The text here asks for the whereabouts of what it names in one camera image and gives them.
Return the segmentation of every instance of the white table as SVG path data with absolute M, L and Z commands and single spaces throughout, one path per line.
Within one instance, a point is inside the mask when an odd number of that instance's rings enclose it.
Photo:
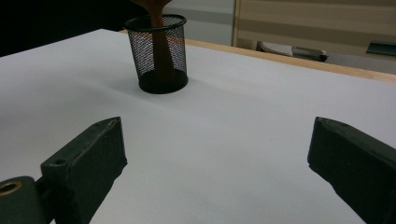
M 0 58 L 0 180 L 121 116 L 129 164 L 92 223 L 363 223 L 308 168 L 314 119 L 396 147 L 396 85 L 187 46 L 186 88 L 137 85 L 126 34 Z

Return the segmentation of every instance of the brown object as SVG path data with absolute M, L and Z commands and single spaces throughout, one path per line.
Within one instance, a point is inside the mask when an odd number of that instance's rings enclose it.
M 172 0 L 131 0 L 149 14 L 151 28 L 163 27 L 163 7 Z M 160 83 L 167 83 L 175 76 L 172 56 L 165 31 L 152 33 L 155 75 Z

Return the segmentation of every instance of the black mesh cup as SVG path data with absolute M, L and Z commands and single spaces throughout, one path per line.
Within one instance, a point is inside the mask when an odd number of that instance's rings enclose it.
M 141 90 L 164 94 L 181 90 L 189 82 L 183 28 L 185 23 L 186 19 L 179 15 L 163 15 L 163 27 L 159 28 L 151 28 L 149 16 L 142 16 L 125 22 L 124 28 L 128 30 Z M 165 54 L 169 55 L 167 50 L 160 51 L 160 53 L 158 48 L 155 50 L 154 45 L 158 44 L 159 36 L 162 36 L 160 39 L 162 42 L 167 42 L 165 44 L 166 48 L 169 46 L 173 69 L 171 67 L 169 67 L 171 69 L 159 69 L 159 65 L 156 68 L 154 58 L 157 57 L 158 62 L 160 61 L 158 57 Z M 163 70 L 170 71 L 169 73 L 172 73 L 172 75 L 164 74 Z

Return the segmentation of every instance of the wall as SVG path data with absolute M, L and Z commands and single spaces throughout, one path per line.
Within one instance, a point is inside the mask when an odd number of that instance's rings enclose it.
M 163 13 L 187 18 L 185 36 L 231 46 L 234 0 L 173 0 Z

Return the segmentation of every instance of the mesh pencil cup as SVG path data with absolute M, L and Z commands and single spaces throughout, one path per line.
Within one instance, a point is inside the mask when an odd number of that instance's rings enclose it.
M 152 28 L 149 16 L 125 22 L 141 90 L 165 94 L 181 90 L 187 77 L 184 28 L 186 19 L 163 15 L 163 27 Z

